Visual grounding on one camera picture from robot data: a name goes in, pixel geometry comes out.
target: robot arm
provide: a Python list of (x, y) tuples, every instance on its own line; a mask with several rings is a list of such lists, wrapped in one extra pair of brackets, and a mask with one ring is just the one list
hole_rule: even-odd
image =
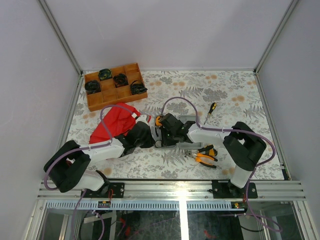
[[(194, 121), (182, 123), (170, 113), (160, 116), (157, 124), (164, 129), (166, 138), (171, 142), (210, 143), (214, 146), (224, 146), (236, 163), (230, 181), (240, 189), (245, 186), (266, 149), (265, 142), (259, 137), (245, 133), (215, 132), (201, 129)], [(243, 122), (237, 122), (232, 129), (253, 132)], [(103, 144), (108, 144), (108, 146), (97, 148), (97, 146)], [(67, 155), (52, 168), (49, 177), (62, 193), (73, 188), (79, 188), (90, 189), (96, 194), (104, 195), (108, 192), (110, 184), (108, 179), (98, 170), (86, 170), (88, 164), (110, 158), (121, 158), (131, 154), (136, 147), (150, 148), (154, 144), (155, 141), (146, 121), (146, 116), (142, 115), (136, 117), (136, 124), (127, 135), (120, 134), (114, 137), (112, 141), (90, 144), (86, 146), (88, 147), (86, 150), (79, 150)], [(75, 141), (66, 142), (47, 162), (43, 168), (44, 171), (46, 172), (59, 156), (76, 148), (80, 148), (80, 146)]]
[[(230, 182), (240, 189), (246, 185), (267, 147), (266, 143), (257, 136), (201, 129), (194, 121), (187, 121), (183, 124), (170, 113), (161, 117), (158, 125), (167, 129), (171, 139), (179, 142), (206, 143), (225, 147), (236, 164)], [(224, 129), (254, 132), (243, 122), (237, 122), (233, 127)]]

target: red cloth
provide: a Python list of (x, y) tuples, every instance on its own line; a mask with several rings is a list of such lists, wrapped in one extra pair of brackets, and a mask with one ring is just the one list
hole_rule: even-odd
[[(138, 112), (133, 106), (129, 106), (125, 103), (118, 103), (117, 105), (123, 106), (135, 113), (137, 116), (140, 116), (140, 112)], [(120, 107), (112, 107), (110, 111), (103, 118), (105, 125), (108, 127), (112, 137), (117, 136), (119, 134), (123, 134), (128, 130), (132, 129), (136, 124), (136, 120), (131, 116), (131, 113), (120, 108)], [(105, 130), (104, 126), (100, 122), (96, 129), (90, 136), (90, 144), (96, 144), (103, 141), (109, 140), (109, 135)]]

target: orange joint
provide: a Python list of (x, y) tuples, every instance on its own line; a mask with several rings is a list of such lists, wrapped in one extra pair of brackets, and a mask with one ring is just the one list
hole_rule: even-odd
[(158, 127), (161, 127), (161, 126), (162, 126), (162, 124), (160, 123), (160, 119), (161, 119), (161, 116), (157, 116), (157, 117), (155, 118), (155, 125), (158, 126)]

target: black mounting bracket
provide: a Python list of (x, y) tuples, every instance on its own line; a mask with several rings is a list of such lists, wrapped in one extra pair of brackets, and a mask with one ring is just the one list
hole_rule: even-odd
[(87, 189), (84, 198), (90, 199), (109, 199), (112, 193), (112, 199), (123, 199), (125, 194), (125, 183), (124, 182), (110, 182), (108, 186), (108, 191), (105, 194), (101, 194), (96, 191), (91, 191)]
[[(238, 188), (228, 180), (212, 180), (212, 189), (209, 191), (214, 199), (243, 199), (246, 194), (246, 188)], [(258, 193), (256, 184), (249, 183), (249, 199), (257, 199)]]

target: wooden tray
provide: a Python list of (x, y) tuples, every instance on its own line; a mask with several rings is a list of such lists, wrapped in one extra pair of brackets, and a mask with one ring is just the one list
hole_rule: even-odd
[(110, 70), (112, 72), (112, 77), (118, 74), (125, 74), (128, 79), (129, 85), (116, 88), (115, 82), (112, 78), (100, 81), (98, 77), (99, 72), (93, 72), (84, 75), (85, 83), (92, 80), (97, 80), (100, 83), (101, 88), (101, 92), (86, 94), (86, 100), (90, 112), (100, 110), (106, 105), (117, 103), (129, 103), (148, 97), (147, 92), (135, 95), (131, 94), (130, 84), (133, 81), (139, 80), (143, 82), (143, 84), (145, 84), (144, 80), (142, 79), (138, 63), (132, 63), (124, 66), (110, 68)]

